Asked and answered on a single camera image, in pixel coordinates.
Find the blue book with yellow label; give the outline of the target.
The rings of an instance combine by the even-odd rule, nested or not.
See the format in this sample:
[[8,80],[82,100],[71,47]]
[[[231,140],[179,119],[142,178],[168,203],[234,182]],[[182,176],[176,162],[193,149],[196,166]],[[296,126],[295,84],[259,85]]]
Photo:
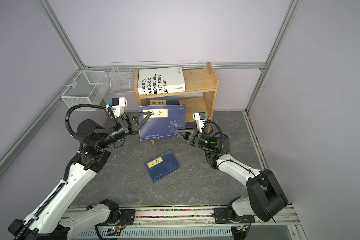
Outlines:
[[150,112],[151,116],[140,128],[140,141],[162,140],[177,137],[176,130],[184,130],[185,105],[139,106],[139,112]]

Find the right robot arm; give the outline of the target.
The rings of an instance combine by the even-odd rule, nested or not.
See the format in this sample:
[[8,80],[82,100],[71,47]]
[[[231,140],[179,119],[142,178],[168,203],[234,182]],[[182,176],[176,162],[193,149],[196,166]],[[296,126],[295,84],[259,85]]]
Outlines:
[[224,220],[238,223],[246,215],[255,215],[261,221],[272,220],[288,204],[274,173],[269,169],[258,170],[232,157],[229,136],[213,121],[206,122],[217,128],[216,133],[205,130],[177,130],[176,135],[187,145],[205,152],[211,168],[226,173],[244,185],[247,197],[237,197],[227,204],[228,215]]

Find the white book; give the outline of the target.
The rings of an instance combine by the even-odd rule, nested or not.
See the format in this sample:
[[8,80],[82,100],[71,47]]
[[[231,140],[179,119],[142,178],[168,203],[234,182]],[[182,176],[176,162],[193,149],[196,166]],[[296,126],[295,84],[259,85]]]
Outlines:
[[171,67],[139,70],[137,90],[140,96],[185,92],[183,69]]

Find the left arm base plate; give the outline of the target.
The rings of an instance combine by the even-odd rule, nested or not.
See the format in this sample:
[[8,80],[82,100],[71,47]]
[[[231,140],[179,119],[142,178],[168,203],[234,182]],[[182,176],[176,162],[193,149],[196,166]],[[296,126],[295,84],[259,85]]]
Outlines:
[[135,209],[120,209],[118,213],[118,220],[114,220],[111,217],[98,226],[132,226],[135,220]]

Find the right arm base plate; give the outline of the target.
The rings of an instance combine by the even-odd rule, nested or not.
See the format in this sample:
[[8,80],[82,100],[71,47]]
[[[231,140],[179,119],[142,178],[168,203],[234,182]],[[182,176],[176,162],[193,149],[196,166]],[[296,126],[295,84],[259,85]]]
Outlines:
[[252,215],[238,216],[230,208],[214,208],[212,217],[216,224],[253,224],[255,218]]

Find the blue book with barcode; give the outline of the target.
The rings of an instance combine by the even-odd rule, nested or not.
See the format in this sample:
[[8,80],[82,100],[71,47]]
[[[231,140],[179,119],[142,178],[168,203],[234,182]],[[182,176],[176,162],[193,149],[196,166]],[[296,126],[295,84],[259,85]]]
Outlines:
[[148,99],[149,106],[156,106],[156,105],[180,105],[179,99]]

